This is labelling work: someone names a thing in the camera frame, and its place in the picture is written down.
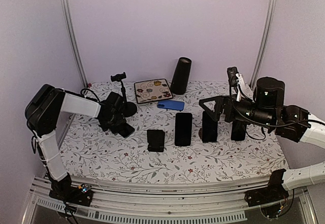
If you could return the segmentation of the blue edged black phone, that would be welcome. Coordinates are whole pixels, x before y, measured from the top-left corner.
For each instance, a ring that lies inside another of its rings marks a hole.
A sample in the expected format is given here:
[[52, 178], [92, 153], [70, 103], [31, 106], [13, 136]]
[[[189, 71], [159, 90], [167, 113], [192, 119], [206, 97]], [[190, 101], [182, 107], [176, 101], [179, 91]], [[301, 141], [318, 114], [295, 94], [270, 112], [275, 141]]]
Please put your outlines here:
[[214, 121], [206, 111], [203, 112], [202, 117], [202, 141], [203, 143], [217, 142], [218, 136], [218, 122]]

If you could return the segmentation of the black clamp phone mount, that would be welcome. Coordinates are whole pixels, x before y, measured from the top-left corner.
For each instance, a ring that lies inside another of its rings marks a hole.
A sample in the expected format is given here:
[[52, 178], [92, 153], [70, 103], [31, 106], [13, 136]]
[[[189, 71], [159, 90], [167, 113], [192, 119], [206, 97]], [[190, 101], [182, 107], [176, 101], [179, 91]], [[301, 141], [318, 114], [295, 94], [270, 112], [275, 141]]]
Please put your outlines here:
[[149, 152], [163, 152], [165, 147], [165, 132], [163, 130], [147, 130]]

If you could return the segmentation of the small black phone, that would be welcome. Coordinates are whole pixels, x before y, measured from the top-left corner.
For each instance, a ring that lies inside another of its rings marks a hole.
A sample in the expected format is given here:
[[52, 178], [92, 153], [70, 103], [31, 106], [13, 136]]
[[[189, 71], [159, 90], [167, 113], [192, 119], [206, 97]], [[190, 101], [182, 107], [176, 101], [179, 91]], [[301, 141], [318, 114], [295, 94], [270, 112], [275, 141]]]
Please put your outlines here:
[[121, 130], [118, 132], [122, 137], [127, 138], [129, 137], [133, 132], [135, 131], [135, 129], [129, 125], [129, 124], [124, 124], [121, 128]]

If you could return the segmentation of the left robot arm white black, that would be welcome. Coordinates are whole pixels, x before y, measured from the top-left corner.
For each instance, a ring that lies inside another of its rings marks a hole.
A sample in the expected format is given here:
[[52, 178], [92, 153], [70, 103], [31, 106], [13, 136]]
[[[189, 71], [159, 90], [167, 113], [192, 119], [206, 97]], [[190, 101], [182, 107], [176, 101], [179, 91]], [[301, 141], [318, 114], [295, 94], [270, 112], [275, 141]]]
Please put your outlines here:
[[73, 186], [62, 181], [69, 174], [61, 160], [56, 138], [56, 125], [62, 112], [95, 118], [104, 132], [111, 131], [123, 137], [130, 135], [134, 129], [126, 122], [123, 97], [115, 92], [100, 101], [97, 97], [91, 98], [49, 84], [41, 87], [25, 109], [26, 124], [33, 133], [33, 150], [38, 151], [50, 178], [59, 182], [56, 193], [65, 201], [70, 201], [76, 193]]

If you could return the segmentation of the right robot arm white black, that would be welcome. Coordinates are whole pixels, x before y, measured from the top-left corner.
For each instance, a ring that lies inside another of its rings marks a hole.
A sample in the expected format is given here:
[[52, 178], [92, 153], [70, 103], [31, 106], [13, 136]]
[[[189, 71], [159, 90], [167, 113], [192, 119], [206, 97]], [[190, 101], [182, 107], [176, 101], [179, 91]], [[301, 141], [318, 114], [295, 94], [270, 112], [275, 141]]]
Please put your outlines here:
[[284, 105], [283, 81], [271, 77], [258, 79], [253, 99], [243, 94], [238, 76], [229, 79], [229, 89], [234, 87], [238, 88], [237, 95], [219, 95], [199, 101], [199, 106], [213, 121], [218, 122], [224, 115], [225, 122], [260, 126], [293, 142], [324, 148], [324, 121], [299, 106]]

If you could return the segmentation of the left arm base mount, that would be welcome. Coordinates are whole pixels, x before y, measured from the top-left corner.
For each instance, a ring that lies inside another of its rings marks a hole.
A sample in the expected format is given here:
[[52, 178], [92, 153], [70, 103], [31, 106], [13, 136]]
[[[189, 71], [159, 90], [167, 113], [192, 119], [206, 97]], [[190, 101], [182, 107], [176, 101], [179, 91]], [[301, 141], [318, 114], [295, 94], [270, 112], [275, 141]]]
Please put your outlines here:
[[51, 183], [49, 197], [64, 203], [89, 207], [92, 202], [93, 194], [94, 192], [92, 191], [91, 185], [83, 183], [78, 186], [72, 186], [71, 179], [67, 178]]

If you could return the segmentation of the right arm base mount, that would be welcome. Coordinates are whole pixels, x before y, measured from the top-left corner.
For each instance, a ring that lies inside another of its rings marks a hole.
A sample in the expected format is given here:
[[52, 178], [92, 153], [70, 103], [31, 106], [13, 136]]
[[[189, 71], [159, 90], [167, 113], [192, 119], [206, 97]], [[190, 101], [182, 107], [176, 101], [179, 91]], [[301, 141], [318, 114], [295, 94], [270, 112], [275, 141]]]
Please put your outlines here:
[[286, 169], [279, 169], [272, 172], [266, 187], [246, 191], [244, 200], [248, 206], [258, 206], [287, 199], [289, 193], [282, 186], [282, 177], [285, 171]]

